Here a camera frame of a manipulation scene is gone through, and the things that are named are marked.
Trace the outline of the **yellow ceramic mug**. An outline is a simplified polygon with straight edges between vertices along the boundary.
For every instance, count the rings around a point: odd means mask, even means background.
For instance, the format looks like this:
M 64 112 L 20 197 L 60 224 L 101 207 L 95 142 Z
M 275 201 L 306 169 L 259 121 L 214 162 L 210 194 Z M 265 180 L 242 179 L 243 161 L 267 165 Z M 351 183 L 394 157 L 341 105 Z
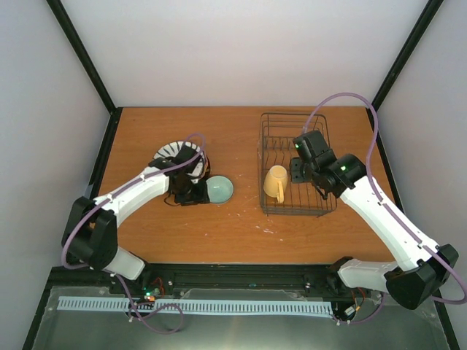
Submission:
M 263 183 L 263 191 L 267 196 L 275 198 L 278 203 L 284 203 L 287 184 L 287 169 L 283 166 L 275 165 L 272 166 L 266 174 Z

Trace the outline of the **green patterned small bowl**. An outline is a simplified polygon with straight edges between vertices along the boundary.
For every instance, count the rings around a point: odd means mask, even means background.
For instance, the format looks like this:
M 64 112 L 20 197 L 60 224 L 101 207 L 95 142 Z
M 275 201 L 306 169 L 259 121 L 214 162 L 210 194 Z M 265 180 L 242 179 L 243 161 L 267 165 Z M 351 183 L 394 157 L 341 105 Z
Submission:
M 225 176 L 209 177 L 206 184 L 209 202 L 213 204 L 228 202 L 234 193 L 233 183 Z

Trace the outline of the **white plate with blue stripes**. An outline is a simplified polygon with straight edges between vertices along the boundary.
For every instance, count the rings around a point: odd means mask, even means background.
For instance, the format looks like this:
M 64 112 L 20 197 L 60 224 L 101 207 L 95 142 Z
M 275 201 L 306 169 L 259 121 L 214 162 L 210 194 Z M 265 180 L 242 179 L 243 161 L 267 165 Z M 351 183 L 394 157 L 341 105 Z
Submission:
M 198 163 L 203 152 L 199 153 L 200 149 L 200 146 L 190 141 L 174 141 L 161 147 L 154 154 L 153 159 L 166 158 L 174 164 L 180 164 L 198 155 L 192 163 L 182 169 L 192 180 L 195 180 L 201 170 L 201 165 Z

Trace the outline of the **dark wire dish rack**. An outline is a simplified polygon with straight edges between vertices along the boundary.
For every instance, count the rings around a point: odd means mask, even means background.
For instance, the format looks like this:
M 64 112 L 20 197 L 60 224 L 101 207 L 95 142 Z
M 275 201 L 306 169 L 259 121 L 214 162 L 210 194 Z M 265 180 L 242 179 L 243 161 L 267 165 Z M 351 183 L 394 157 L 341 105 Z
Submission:
M 312 184 L 301 177 L 302 165 L 293 140 L 302 133 L 308 116 L 306 112 L 264 112 L 260 116 L 258 186 L 264 214 L 321 217 L 337 207 L 333 196 L 322 199 Z M 283 203 L 263 191 L 266 175 L 273 166 L 287 170 L 288 184 Z

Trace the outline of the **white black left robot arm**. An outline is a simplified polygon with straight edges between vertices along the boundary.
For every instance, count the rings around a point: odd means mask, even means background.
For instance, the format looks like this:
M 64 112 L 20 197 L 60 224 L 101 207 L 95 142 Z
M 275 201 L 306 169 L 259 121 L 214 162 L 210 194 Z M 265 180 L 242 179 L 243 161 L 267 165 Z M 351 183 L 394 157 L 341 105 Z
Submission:
M 207 202 L 210 162 L 198 156 L 176 163 L 174 157 L 153 159 L 137 176 L 94 199 L 80 197 L 73 204 L 62 238 L 62 266 L 92 268 L 126 279 L 135 293 L 152 284 L 148 263 L 118 243 L 118 228 L 146 203 L 166 193 L 194 202 Z

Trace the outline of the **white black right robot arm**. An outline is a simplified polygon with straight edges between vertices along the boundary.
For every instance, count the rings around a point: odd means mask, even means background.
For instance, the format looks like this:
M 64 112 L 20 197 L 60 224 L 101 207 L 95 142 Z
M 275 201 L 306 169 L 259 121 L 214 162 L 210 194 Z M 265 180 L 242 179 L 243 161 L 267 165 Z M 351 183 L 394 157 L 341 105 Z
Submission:
M 392 262 L 343 258 L 337 263 L 339 282 L 388 293 L 400 306 L 415 310 L 452 275 L 459 258 L 450 244 L 439 245 L 414 225 L 392 202 L 358 157 L 336 157 L 319 131 L 293 140 L 305 182 L 327 198 L 333 194 L 353 209 L 392 254 Z

